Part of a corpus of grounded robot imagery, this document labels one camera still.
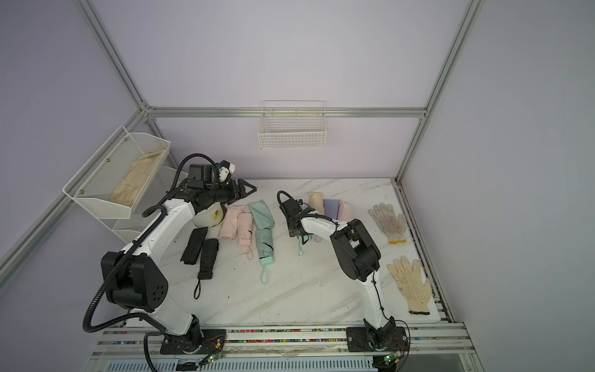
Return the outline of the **teal umbrella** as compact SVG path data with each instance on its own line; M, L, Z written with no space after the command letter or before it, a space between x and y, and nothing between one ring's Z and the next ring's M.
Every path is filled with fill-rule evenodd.
M311 241L311 234L306 234L297 238L297 255L302 257L304 254L304 247Z
M268 267L275 263L273 234L271 228L258 229L256 232L257 251L262 267L260 281L263 285L268 282Z
M253 216L253 222L257 230L273 229L275 222L265 201L254 201L248 205L249 211Z

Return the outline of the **black umbrella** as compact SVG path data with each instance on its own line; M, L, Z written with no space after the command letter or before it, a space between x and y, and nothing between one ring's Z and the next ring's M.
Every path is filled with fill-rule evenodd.
M193 292L194 299L198 300L201 295L201 283L203 281L211 280L215 261L218 255L219 240L212 238L204 241L200 253L200 268L197 277L197 285Z

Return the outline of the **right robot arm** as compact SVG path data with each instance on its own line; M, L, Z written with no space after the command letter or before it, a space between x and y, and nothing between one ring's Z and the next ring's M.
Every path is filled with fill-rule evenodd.
M410 351L408 326L390 316L376 275L381 268L381 252L364 224L353 219L338 221L318 214L312 207L285 191L277 192L277 203L286 218L289 236L304 246L312 237L328 240L342 272L358 285L364 308L362 326L346 328L350 352Z

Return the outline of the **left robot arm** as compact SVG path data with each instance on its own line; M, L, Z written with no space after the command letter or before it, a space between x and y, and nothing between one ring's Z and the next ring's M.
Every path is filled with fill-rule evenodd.
M148 341L162 336L162 354L198 354L196 364L185 370L199 370L223 354L226 331L203 333L196 315L169 296L169 282L161 271L161 260L172 247L182 246L184 264L201 264L199 281L212 278L218 243L207 239L213 226L230 206L257 191L243 179L233 178L235 167L228 161L216 163L200 153L186 156L190 166L182 178L178 167L163 198L142 216L151 223L131 243L102 257L103 282L88 306L82 329L96 333L129 319L140 319L154 330L143 336L143 353L150 370Z

